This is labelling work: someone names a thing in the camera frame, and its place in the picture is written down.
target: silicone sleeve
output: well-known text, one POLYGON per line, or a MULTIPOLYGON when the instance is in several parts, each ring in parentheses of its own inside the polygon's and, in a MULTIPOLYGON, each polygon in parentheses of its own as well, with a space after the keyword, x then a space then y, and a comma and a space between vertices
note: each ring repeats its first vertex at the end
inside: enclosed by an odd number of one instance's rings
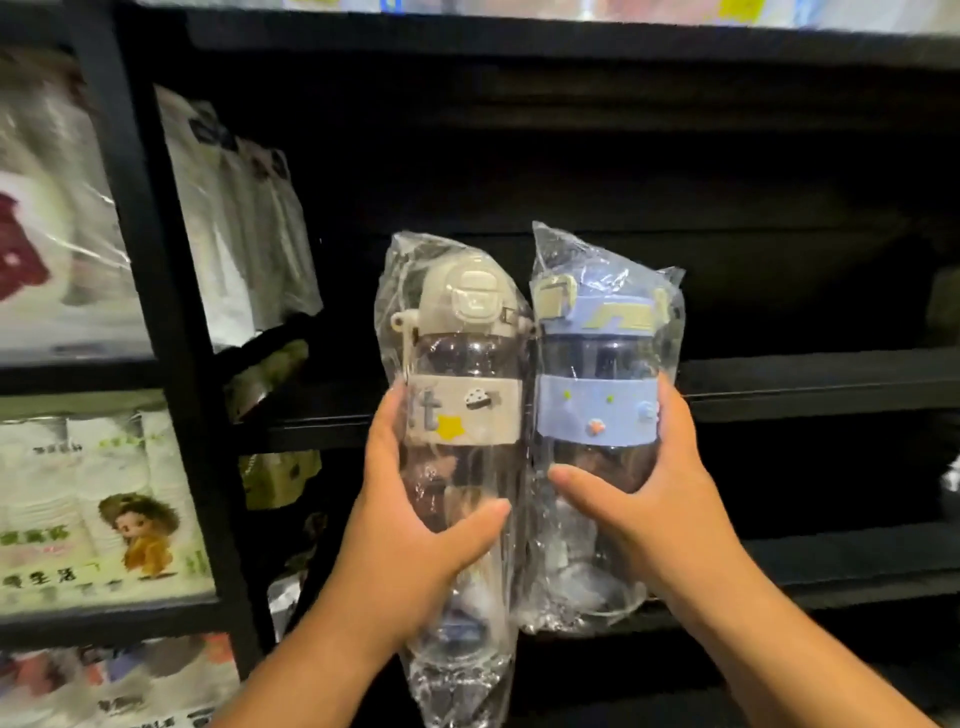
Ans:
POLYGON ((511 445, 520 439, 519 379, 410 375, 407 442, 511 445))
POLYGON ((657 440, 656 379, 537 377, 537 432, 606 448, 657 440))

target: plastic packaging bag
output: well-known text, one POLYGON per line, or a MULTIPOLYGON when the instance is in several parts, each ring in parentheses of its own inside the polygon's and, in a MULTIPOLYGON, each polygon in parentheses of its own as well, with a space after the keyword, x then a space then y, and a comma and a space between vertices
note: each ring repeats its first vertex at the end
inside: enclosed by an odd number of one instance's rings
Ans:
POLYGON ((150 353, 72 61, 0 61, 0 360, 150 353))
MULTIPOLYGON (((157 99, 214 347, 317 313, 286 159, 244 155, 208 103, 157 99)), ((0 362, 150 352, 76 63, 0 56, 0 362)))
MULTIPOLYGON (((526 471, 523 379, 532 322, 487 254, 401 232, 387 252, 374 325, 390 378, 407 383, 401 470, 414 510, 440 532, 492 497, 517 503, 526 471)), ((498 725, 516 649, 516 520, 461 572, 404 665, 427 726, 498 725)))
POLYGON ((652 271, 569 232, 534 223, 530 288, 539 327, 534 477, 520 626, 602 631, 646 598, 617 544, 557 495, 553 463, 633 493, 656 463, 657 378, 677 372, 683 271, 652 271))
POLYGON ((206 725, 240 687, 229 636, 0 652, 0 725, 206 725))
POLYGON ((0 423, 0 615, 214 590, 166 410, 0 423))

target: store shelf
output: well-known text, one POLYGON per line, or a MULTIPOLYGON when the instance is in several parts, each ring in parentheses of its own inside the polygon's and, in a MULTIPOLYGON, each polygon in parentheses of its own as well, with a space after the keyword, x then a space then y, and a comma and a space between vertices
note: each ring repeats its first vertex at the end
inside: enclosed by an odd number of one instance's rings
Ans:
POLYGON ((160 368, 152 358, 0 365, 0 397, 116 392, 160 386, 160 368))
MULTIPOLYGON (((960 654, 955 651, 902 662, 871 663, 871 667, 914 705, 942 725, 955 725, 960 713, 956 686, 960 654)), ((746 728, 742 712, 724 688, 662 692, 633 699, 609 700, 547 711, 535 716, 511 716, 507 728, 746 728)))
POLYGON ((960 407, 960 349, 689 361, 678 386, 698 422, 960 407))
POLYGON ((0 45, 69 46, 59 2, 0 2, 0 45))
MULTIPOLYGON (((687 361, 678 386, 699 422, 960 407, 960 349, 687 361)), ((385 389, 385 381, 292 381, 235 426, 237 447, 361 447, 385 389)))
POLYGON ((128 604, 4 616, 0 620, 0 649, 133 644, 159 637, 222 632, 225 623, 224 610, 215 597, 189 604, 128 604))
MULTIPOLYGON (((759 566, 807 611, 960 595, 960 528, 913 523, 892 528, 748 541, 759 566)), ((648 632, 677 626, 651 602, 614 627, 648 632)))
POLYGON ((960 68, 960 38, 459 15, 190 10, 195 46, 488 58, 960 68))

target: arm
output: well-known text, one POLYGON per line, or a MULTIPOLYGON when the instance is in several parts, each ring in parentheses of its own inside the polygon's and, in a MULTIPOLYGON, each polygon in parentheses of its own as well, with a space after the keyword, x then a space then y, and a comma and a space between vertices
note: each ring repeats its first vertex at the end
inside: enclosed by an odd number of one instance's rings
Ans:
POLYGON ((605 525, 723 672, 755 728, 934 723, 793 604, 744 550, 697 451, 683 397, 660 382, 660 454, 627 495, 571 466, 557 489, 605 525))
POLYGON ((431 533, 407 499, 394 423, 403 388, 373 418, 364 484, 333 573, 297 629, 261 664, 214 728, 345 728, 372 679, 440 611, 454 577, 490 550, 510 513, 491 500, 431 533))

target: hand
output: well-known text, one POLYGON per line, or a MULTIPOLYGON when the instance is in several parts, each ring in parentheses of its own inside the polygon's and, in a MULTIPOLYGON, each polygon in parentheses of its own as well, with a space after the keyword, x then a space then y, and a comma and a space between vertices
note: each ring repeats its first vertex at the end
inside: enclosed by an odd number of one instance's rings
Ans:
POLYGON ((423 525, 399 472, 403 401, 395 384, 373 417, 363 488, 315 607, 333 610, 351 647, 378 666, 437 615, 456 575, 490 550, 510 513, 510 501, 491 499, 443 533, 423 525))
POLYGON ((717 580, 751 564, 700 461, 690 408, 660 377, 660 452, 646 483, 628 495, 595 475, 554 465, 548 476, 576 508, 607 527, 636 576, 681 618, 717 580))

